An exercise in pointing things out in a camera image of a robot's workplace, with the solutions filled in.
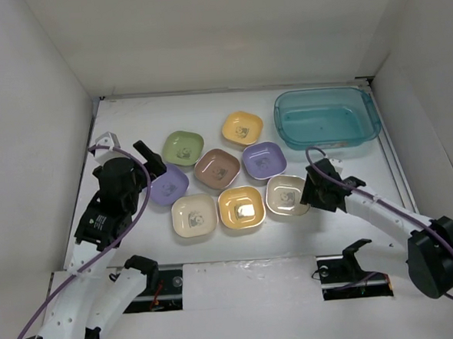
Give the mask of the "purple plate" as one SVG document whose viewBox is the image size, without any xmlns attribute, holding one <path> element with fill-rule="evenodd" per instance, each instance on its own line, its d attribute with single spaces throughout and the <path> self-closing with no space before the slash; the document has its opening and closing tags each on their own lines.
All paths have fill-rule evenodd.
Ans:
<svg viewBox="0 0 453 339">
<path fill-rule="evenodd" d="M 287 167 L 282 149 L 272 141 L 247 146 L 242 161 L 248 174 L 257 180 L 283 174 Z"/>
<path fill-rule="evenodd" d="M 183 197 L 190 184 L 189 178 L 179 167 L 166 164 L 167 171 L 151 183 L 150 199 L 159 206 L 171 206 Z"/>
</svg>

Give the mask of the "green plate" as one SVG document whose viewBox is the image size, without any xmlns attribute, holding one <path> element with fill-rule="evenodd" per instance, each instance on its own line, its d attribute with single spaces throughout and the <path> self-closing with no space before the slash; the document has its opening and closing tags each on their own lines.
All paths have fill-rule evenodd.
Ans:
<svg viewBox="0 0 453 339">
<path fill-rule="evenodd" d="M 165 140 L 162 157 L 167 163 L 194 166 L 201 157 L 204 138 L 198 133 L 175 131 Z"/>
</svg>

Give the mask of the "cream plate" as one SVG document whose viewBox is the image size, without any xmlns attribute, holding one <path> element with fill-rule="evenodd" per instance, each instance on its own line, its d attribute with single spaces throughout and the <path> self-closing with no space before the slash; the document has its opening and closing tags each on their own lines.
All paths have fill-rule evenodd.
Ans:
<svg viewBox="0 0 453 339">
<path fill-rule="evenodd" d="M 266 205 L 279 216 L 303 216 L 310 206 L 303 205 L 301 196 L 305 180 L 299 176 L 273 176 L 266 184 Z"/>
<path fill-rule="evenodd" d="M 175 232 L 184 239 L 209 235 L 219 221 L 216 203 L 207 194 L 179 198 L 172 205 L 171 215 Z"/>
</svg>

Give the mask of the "brown plate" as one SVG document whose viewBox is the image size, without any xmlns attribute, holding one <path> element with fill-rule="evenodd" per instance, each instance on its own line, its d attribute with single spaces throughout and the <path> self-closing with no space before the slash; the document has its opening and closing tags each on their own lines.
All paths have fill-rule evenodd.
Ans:
<svg viewBox="0 0 453 339">
<path fill-rule="evenodd" d="M 227 188 L 238 176 L 241 163 L 222 149 L 207 151 L 194 167 L 195 177 L 211 189 Z"/>
</svg>

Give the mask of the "yellow plate bottom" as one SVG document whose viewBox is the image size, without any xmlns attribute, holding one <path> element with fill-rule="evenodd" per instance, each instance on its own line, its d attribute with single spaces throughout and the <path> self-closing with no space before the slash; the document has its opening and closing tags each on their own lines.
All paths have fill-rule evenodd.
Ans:
<svg viewBox="0 0 453 339">
<path fill-rule="evenodd" d="M 232 230 L 255 228 L 266 218 L 261 193 L 252 186 L 226 189 L 217 202 L 221 221 Z"/>
</svg>

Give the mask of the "yellow plate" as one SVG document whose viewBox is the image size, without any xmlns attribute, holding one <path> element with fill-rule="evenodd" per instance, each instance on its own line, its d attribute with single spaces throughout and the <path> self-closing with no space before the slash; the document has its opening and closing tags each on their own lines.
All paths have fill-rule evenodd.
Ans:
<svg viewBox="0 0 453 339">
<path fill-rule="evenodd" d="M 231 143 L 249 146 L 259 140 L 262 129 L 263 121 L 259 116 L 245 111 L 235 111 L 228 115 L 221 133 Z"/>
<path fill-rule="evenodd" d="M 255 228 L 266 218 L 261 193 L 252 186 L 226 189 L 217 202 L 221 221 L 232 230 Z"/>
</svg>

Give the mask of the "yellow plate top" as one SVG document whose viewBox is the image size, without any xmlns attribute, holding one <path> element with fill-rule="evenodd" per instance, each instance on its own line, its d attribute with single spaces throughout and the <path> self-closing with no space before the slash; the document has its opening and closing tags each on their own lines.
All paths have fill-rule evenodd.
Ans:
<svg viewBox="0 0 453 339">
<path fill-rule="evenodd" d="M 259 140 L 262 129 L 263 121 L 259 116 L 245 111 L 235 111 L 228 115 L 221 133 L 231 143 L 249 146 Z"/>
</svg>

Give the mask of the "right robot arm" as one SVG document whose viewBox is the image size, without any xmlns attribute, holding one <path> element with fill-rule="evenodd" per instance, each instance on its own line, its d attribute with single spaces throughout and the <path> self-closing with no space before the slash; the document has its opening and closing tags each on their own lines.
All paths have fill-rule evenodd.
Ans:
<svg viewBox="0 0 453 339">
<path fill-rule="evenodd" d="M 363 238 L 344 248 L 344 289 L 377 274 L 407 278 L 424 295 L 453 300 L 453 220 L 430 219 L 380 196 L 361 179 L 343 179 L 330 159 L 306 167 L 300 202 L 329 212 L 342 211 L 369 222 L 401 246 L 375 245 Z"/>
</svg>

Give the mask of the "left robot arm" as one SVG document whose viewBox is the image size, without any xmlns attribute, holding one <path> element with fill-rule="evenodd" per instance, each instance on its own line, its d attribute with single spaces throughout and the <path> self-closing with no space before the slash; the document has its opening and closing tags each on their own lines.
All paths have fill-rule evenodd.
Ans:
<svg viewBox="0 0 453 339">
<path fill-rule="evenodd" d="M 157 263 L 134 255 L 124 263 L 106 295 L 97 299 L 114 253 L 147 208 L 152 182 L 167 171 L 162 158 L 144 142 L 137 141 L 133 147 L 143 161 L 117 146 L 96 144 L 89 148 L 89 153 L 104 151 L 112 157 L 93 171 L 99 188 L 74 234 L 70 275 L 25 325 L 29 329 L 45 309 L 50 309 L 40 331 L 32 337 L 21 332 L 17 339 L 104 339 L 139 294 L 157 289 Z"/>
</svg>

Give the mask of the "teal plastic bin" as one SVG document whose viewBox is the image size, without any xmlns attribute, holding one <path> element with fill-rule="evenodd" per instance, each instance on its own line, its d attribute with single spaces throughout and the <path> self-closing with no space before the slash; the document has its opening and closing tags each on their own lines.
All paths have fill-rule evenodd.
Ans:
<svg viewBox="0 0 453 339">
<path fill-rule="evenodd" d="M 375 139 L 382 127 L 371 96 L 354 87 L 285 92 L 273 112 L 278 135 L 293 150 L 358 146 Z"/>
</svg>

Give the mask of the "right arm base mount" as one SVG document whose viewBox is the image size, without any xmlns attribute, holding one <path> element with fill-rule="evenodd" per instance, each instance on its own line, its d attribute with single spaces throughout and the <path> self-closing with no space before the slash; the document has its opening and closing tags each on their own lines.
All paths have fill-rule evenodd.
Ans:
<svg viewBox="0 0 453 339">
<path fill-rule="evenodd" d="M 316 257 L 316 269 L 311 275 L 322 287 L 325 301 L 393 297 L 389 277 L 381 272 L 366 272 L 360 268 L 355 254 L 370 239 L 360 239 L 344 248 L 340 255 Z"/>
</svg>

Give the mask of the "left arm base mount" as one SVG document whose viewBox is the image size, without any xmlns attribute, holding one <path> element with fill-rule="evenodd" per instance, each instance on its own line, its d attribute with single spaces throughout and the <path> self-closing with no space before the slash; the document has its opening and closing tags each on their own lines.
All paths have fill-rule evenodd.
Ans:
<svg viewBox="0 0 453 339">
<path fill-rule="evenodd" d="M 183 268 L 160 268 L 157 281 L 139 294 L 124 310 L 125 314 L 181 311 L 183 303 Z"/>
</svg>

